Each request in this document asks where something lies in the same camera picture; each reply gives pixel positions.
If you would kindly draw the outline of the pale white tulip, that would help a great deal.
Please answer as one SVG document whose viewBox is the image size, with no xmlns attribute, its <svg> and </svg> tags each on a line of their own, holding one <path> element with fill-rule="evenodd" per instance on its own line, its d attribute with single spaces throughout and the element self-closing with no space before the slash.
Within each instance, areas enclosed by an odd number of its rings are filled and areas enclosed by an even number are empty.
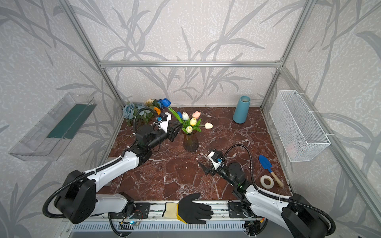
<svg viewBox="0 0 381 238">
<path fill-rule="evenodd" d="M 189 115 L 188 115 L 188 113 L 183 112 L 183 113 L 182 113 L 182 119 L 183 119 L 184 121 L 189 120 Z"/>
</svg>

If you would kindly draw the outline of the orange yellow tulip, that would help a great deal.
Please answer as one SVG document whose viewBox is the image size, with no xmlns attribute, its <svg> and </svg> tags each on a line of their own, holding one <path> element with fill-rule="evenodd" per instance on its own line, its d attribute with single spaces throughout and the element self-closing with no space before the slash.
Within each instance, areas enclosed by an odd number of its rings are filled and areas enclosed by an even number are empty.
<svg viewBox="0 0 381 238">
<path fill-rule="evenodd" d="M 196 124 L 197 124 L 197 118 L 192 118 L 190 120 L 190 126 L 194 127 L 194 126 L 196 126 Z"/>
</svg>

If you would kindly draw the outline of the pink glass vase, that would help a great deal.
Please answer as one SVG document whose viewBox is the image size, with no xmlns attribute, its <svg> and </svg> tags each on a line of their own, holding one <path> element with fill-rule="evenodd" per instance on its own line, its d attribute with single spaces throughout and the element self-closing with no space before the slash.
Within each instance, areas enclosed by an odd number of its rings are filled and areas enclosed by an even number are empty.
<svg viewBox="0 0 381 238">
<path fill-rule="evenodd" d="M 199 147 L 199 142 L 196 132 L 191 134 L 184 133 L 183 146 L 187 152 L 196 152 Z"/>
</svg>

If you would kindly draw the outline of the teal ceramic vase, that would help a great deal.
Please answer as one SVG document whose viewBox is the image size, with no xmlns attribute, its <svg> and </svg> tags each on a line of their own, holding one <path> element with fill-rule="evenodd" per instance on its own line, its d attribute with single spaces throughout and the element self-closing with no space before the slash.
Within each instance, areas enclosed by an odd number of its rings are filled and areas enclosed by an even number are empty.
<svg viewBox="0 0 381 238">
<path fill-rule="evenodd" d="M 246 121 L 249 112 L 250 102 L 251 99 L 248 96 L 242 96 L 239 99 L 233 115 L 234 122 L 238 124 L 243 124 Z"/>
</svg>

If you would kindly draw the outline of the orange marigold flower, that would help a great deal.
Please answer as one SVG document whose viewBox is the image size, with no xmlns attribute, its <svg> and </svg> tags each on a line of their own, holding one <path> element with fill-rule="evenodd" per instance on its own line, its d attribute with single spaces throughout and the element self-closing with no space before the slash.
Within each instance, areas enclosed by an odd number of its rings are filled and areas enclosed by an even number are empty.
<svg viewBox="0 0 381 238">
<path fill-rule="evenodd" d="M 158 107 L 154 107 L 153 109 L 157 113 L 157 115 L 161 114 L 161 110 Z"/>
</svg>

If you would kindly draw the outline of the cream tulip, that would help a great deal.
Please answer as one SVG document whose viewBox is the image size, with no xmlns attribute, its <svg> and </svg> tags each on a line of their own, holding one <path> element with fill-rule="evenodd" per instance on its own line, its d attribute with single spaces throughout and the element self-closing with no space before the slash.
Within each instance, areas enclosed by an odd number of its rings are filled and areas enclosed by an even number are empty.
<svg viewBox="0 0 381 238">
<path fill-rule="evenodd" d="M 212 129 L 213 124 L 212 123 L 205 123 L 204 125 L 200 125 L 199 127 L 205 128 L 206 130 Z"/>
</svg>

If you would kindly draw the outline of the cream sunflower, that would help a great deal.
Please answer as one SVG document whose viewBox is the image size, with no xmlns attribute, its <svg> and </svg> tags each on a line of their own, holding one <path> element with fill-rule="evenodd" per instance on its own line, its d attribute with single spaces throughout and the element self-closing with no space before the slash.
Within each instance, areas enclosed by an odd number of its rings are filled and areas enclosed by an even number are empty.
<svg viewBox="0 0 381 238">
<path fill-rule="evenodd" d="M 154 100 L 153 99 L 148 99 L 145 104 L 148 106 L 148 107 L 151 107 L 153 106 L 153 103 L 154 103 Z"/>
</svg>

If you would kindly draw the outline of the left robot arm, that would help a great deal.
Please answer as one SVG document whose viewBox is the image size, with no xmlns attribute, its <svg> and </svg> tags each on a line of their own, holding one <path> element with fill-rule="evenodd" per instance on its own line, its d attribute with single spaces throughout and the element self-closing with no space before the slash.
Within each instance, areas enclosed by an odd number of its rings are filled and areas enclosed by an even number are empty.
<svg viewBox="0 0 381 238">
<path fill-rule="evenodd" d="M 43 215 L 52 219 L 67 218 L 79 224 L 90 216 L 125 211 L 131 201 L 127 195 L 97 192 L 118 176 L 143 165 L 152 156 L 153 148 L 167 139 L 174 141 L 181 130 L 179 123 L 159 122 L 158 126 L 158 131 L 150 125 L 139 128 L 132 146 L 114 160 L 86 172 L 72 171 L 63 185 L 47 198 L 42 207 Z"/>
</svg>

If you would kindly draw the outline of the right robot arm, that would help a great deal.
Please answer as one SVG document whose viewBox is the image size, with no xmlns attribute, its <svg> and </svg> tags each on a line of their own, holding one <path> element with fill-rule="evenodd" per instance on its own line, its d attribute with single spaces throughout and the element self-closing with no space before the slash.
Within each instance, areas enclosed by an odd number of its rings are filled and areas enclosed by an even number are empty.
<svg viewBox="0 0 381 238">
<path fill-rule="evenodd" d="M 324 211 L 310 205 L 301 195 L 284 196 L 258 187 L 246 178 L 239 163 L 226 164 L 226 154 L 211 150 L 211 166 L 199 166 L 206 175 L 218 174 L 233 186 L 239 205 L 239 217 L 264 218 L 285 228 L 295 238 L 324 238 L 336 230 L 334 220 Z"/>
</svg>

